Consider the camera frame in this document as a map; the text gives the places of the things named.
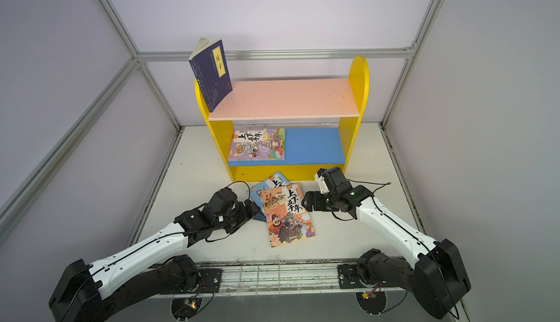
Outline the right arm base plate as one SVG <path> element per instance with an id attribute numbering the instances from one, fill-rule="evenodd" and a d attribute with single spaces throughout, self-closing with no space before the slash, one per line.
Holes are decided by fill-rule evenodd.
<path id="1" fill-rule="evenodd" d="M 363 290 L 363 291 L 372 291 L 375 288 L 377 290 L 382 289 L 382 285 L 377 284 L 366 284 L 363 280 L 359 277 L 357 272 L 357 265 L 356 264 L 339 264 L 337 266 L 337 275 L 338 275 L 338 285 L 339 288 L 342 290 Z"/>

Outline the orange comic book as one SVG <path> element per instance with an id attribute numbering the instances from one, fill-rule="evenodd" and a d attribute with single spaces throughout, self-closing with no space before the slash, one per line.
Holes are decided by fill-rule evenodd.
<path id="1" fill-rule="evenodd" d="M 272 248 L 315 236 L 299 183 L 265 190 L 262 199 Z"/>

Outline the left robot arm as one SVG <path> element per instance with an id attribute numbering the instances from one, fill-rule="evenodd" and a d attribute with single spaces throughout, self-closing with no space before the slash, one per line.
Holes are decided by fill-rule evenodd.
<path id="1" fill-rule="evenodd" d="M 54 320 L 106 321 L 157 294 L 201 291 L 198 268 L 184 251 L 217 230 L 235 233 L 259 212 L 225 187 L 143 241 L 90 264 L 71 263 L 48 302 Z"/>

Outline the purple comic book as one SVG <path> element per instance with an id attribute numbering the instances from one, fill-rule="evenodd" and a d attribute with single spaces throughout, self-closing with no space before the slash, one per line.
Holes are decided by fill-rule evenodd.
<path id="1" fill-rule="evenodd" d="M 284 160 L 285 142 L 284 128 L 237 129 L 232 137 L 228 160 L 231 162 Z"/>

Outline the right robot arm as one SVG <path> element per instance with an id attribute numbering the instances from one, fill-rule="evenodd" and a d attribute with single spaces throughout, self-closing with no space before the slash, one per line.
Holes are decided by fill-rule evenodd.
<path id="1" fill-rule="evenodd" d="M 364 285 L 387 282 L 410 292 L 435 319 L 447 315 L 459 320 L 457 307 L 471 290 L 458 247 L 448 239 L 437 241 L 413 228 L 382 204 L 364 185 L 355 186 L 339 167 L 315 175 L 319 191 L 306 192 L 308 211 L 347 213 L 371 227 L 392 245 L 399 256 L 370 249 L 357 260 L 357 275 Z"/>

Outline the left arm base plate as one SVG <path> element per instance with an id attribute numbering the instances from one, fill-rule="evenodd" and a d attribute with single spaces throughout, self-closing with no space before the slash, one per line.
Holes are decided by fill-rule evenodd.
<path id="1" fill-rule="evenodd" d="M 223 278 L 223 270 L 206 268 L 198 271 L 194 294 L 217 294 Z"/>

